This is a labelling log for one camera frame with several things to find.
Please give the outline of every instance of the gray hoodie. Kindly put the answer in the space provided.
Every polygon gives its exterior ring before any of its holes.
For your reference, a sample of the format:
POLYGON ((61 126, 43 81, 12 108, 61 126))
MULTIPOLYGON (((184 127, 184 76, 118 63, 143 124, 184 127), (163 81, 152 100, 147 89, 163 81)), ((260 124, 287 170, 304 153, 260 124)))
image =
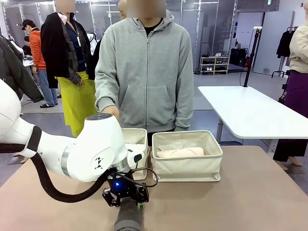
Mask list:
POLYGON ((187 130, 193 115, 193 58, 188 32, 167 11, 146 35, 138 18, 110 26, 95 70, 96 103, 120 110, 121 127, 187 130))

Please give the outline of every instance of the purple pants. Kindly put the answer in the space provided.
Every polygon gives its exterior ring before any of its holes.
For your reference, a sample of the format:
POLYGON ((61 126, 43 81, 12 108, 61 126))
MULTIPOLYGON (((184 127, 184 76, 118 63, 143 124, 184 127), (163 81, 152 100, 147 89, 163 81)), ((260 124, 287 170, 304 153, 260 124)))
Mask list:
MULTIPOLYGON (((308 118, 308 73, 291 71, 284 105, 308 118)), ((279 140, 274 160, 287 162, 289 156, 304 156, 308 140, 279 140)))

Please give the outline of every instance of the mannequin foot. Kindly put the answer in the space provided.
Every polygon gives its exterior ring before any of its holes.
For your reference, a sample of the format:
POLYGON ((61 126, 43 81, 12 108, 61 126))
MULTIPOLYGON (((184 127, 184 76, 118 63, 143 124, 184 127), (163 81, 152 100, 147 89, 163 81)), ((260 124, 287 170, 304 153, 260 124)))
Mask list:
POLYGON ((289 160, 291 160, 292 164, 296 166, 303 166, 303 164, 298 162, 298 160, 294 156, 289 156, 289 160))
POLYGON ((281 161, 277 161, 275 160, 275 162, 284 170, 284 171, 287 171, 288 168, 286 166, 283 165, 283 163, 281 161))
POLYGON ((29 158, 28 157, 24 157, 24 159, 20 162, 20 164, 24 164, 29 158))

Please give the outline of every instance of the white basket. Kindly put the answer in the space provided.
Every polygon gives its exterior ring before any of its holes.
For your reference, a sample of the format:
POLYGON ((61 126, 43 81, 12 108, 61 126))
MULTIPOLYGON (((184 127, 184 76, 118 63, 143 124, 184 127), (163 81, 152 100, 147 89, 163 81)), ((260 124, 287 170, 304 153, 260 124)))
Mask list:
MULTIPOLYGON (((148 167, 147 157, 149 155, 148 147, 148 137, 147 131, 141 128, 123 128, 123 137, 125 144, 143 144, 144 158, 141 159, 134 167, 131 169, 136 169, 140 167, 148 167)), ((134 180, 144 180, 147 175, 147 170, 137 171, 133 173, 134 180)))
POLYGON ((154 134, 152 140, 151 161, 159 181, 220 181, 222 149, 211 132, 161 132, 154 134), (191 147, 203 148, 205 155, 176 158, 157 156, 159 151, 191 147))

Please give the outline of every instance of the lime green skirt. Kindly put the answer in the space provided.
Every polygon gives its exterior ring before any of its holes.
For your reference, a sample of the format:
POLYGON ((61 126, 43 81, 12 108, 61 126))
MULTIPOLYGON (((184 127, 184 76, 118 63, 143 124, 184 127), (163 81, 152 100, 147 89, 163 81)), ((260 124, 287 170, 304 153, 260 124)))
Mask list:
POLYGON ((74 137, 81 133, 85 119, 97 114, 94 81, 89 80, 85 71, 78 74, 82 78, 82 86, 73 84, 67 78, 56 77, 61 88, 65 124, 71 127, 74 137))

